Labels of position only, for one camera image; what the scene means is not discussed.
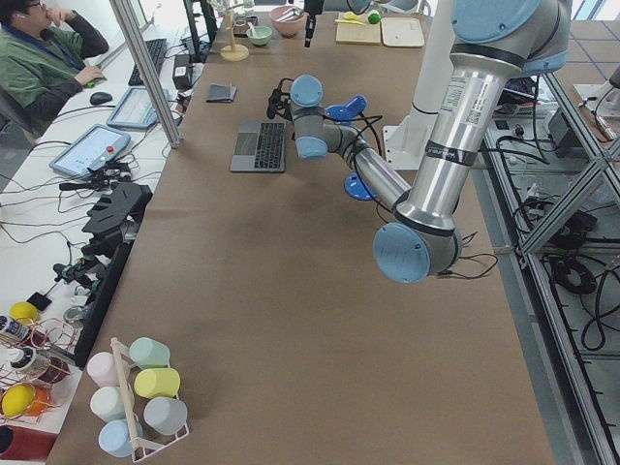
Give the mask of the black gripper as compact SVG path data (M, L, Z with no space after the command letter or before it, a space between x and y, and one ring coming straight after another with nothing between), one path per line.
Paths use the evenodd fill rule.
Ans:
M315 16L309 14L305 24L304 46L310 47L315 32ZM266 116L273 120L276 116L280 116L285 120L292 120L291 111L291 94L288 91L287 83L293 80L289 77L280 79L278 85L272 90L267 101Z

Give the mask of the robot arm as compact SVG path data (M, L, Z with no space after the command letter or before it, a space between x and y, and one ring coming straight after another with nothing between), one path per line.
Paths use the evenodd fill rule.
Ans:
M363 139L358 128L328 119L323 87L313 76L297 77L288 91L274 91L269 117L294 126L299 158L338 154L392 214L377 231L373 254L393 281L416 283L448 270L462 239L453 214L468 172L506 83L552 73L568 55L572 5L568 1L444 1L433 18L425 55L445 57L442 102L413 182L403 179Z

